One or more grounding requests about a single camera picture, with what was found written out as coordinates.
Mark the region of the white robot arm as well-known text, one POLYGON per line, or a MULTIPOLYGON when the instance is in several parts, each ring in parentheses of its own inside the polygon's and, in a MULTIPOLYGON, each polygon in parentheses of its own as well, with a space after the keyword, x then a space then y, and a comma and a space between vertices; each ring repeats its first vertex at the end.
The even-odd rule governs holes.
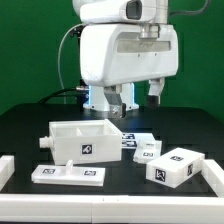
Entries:
POLYGON ((160 104, 165 79, 178 69, 178 38, 167 22, 169 0, 72 0, 84 28, 80 69, 94 108, 123 117, 133 84, 147 80, 147 101, 160 104))

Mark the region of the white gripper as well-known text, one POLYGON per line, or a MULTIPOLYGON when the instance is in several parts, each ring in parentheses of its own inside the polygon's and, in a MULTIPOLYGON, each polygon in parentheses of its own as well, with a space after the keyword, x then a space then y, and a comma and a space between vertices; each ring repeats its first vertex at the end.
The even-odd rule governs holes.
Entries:
POLYGON ((178 39, 172 25, 161 25, 156 39, 139 36, 140 27, 127 24, 89 25, 81 34, 81 76, 87 85, 105 87, 113 118, 126 115, 119 84, 151 79, 147 105, 157 108, 164 77, 175 75, 178 69, 178 39))

